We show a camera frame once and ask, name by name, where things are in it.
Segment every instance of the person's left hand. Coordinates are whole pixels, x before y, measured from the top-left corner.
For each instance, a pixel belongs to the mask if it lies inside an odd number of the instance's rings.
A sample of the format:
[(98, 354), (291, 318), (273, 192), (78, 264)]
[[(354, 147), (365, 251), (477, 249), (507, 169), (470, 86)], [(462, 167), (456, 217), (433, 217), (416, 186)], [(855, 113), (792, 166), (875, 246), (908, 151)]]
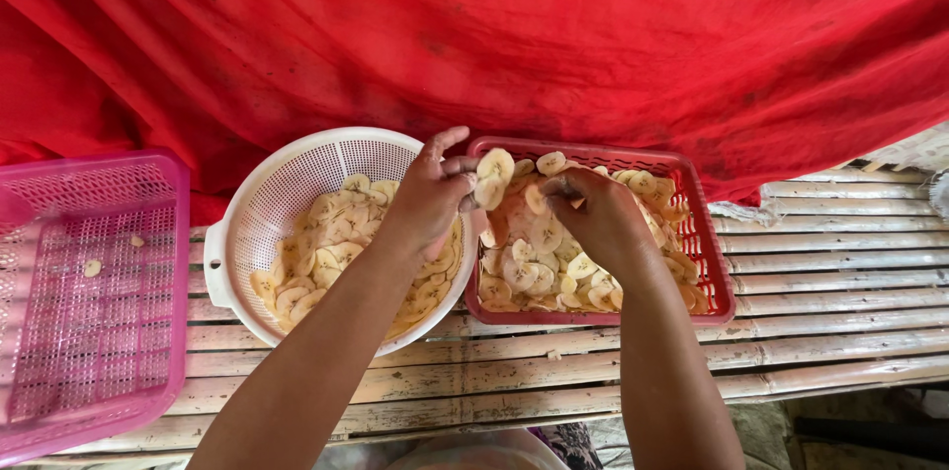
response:
[(432, 136), (409, 166), (377, 238), (385, 237), (425, 260), (438, 257), (449, 227), (459, 212), (475, 208), (475, 157), (442, 161), (445, 150), (468, 137), (468, 127), (452, 127)]

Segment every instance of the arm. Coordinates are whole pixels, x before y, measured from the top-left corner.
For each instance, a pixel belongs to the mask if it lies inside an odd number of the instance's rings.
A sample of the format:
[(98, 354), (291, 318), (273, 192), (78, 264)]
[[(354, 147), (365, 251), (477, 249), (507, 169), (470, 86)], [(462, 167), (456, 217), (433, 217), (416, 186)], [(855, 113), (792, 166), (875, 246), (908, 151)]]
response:
[(376, 239), (324, 299), (234, 392), (191, 469), (308, 469), (336, 428), (412, 280), (435, 258), (461, 209), (472, 209), (477, 160), (439, 162), (468, 136), (456, 127), (422, 149)]
[[(629, 191), (572, 168), (548, 181), (544, 193), (587, 255), (625, 291), (620, 391), (636, 467), (744, 468), (679, 290)], [(586, 198), (579, 209), (567, 202), (576, 197)]]

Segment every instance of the colander handle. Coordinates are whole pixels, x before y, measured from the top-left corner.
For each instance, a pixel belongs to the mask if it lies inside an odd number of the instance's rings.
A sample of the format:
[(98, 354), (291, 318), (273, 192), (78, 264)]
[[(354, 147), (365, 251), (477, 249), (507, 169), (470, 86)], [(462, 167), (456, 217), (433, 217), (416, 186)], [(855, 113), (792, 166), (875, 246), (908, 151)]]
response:
[[(224, 222), (220, 221), (208, 227), (204, 234), (204, 282), (208, 284), (208, 295), (211, 303), (216, 306), (233, 305), (234, 291), (231, 280), (228, 279), (227, 261), (224, 258), (225, 242)], [(212, 261), (219, 261), (217, 268), (212, 268)]]

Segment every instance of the hand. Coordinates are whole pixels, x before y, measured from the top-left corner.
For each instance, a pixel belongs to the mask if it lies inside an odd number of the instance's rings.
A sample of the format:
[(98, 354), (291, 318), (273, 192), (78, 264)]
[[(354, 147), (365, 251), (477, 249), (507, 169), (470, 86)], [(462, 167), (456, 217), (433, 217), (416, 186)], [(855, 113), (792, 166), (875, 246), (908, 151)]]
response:
[[(631, 263), (647, 266), (645, 258), (659, 256), (643, 214), (622, 184), (586, 168), (569, 168), (544, 183), (541, 192), (587, 255), (610, 274), (630, 270)], [(583, 204), (574, 209), (570, 201), (580, 198)]]
[(449, 227), (459, 212), (475, 209), (471, 196), (477, 182), (478, 158), (452, 157), (445, 150), (468, 137), (468, 127), (452, 127), (432, 136), (412, 161), (377, 238), (407, 246), (425, 260), (438, 257)]

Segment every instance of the forearm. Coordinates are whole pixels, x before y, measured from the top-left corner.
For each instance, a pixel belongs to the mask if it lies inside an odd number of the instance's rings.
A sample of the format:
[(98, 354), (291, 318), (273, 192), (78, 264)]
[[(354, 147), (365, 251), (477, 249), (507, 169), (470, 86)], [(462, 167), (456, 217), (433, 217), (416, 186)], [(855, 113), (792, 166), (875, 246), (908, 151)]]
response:
[(623, 417), (637, 468), (741, 468), (737, 436), (669, 271), (656, 254), (618, 276)]
[(422, 264), (379, 237), (244, 380), (189, 468), (309, 468)]

